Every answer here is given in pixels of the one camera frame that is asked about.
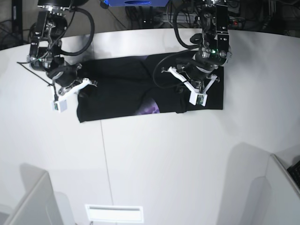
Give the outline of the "black keyboard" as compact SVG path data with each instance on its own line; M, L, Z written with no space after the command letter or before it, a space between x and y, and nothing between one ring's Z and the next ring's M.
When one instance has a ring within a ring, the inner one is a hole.
M288 173L292 177L293 181L296 183L298 188L300 188L300 161L295 165L290 166L287 169Z

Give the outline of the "black T-shirt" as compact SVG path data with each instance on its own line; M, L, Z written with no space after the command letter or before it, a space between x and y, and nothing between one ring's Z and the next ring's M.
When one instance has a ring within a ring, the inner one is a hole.
M224 107L224 69L216 71L220 82L208 90L206 106L192 105L190 91L184 86L161 89L155 85L152 72L170 54L131 56L89 60L78 71L81 78L97 81L96 93L89 98L78 97L77 117L80 123L154 113L185 113L197 110L222 110ZM175 66L169 59L163 68ZM170 73L158 72L159 84L177 84Z

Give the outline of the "blue box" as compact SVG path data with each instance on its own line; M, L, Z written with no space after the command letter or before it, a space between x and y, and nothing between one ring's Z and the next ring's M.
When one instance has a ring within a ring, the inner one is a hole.
M165 7L169 0L104 0L103 2L111 7Z

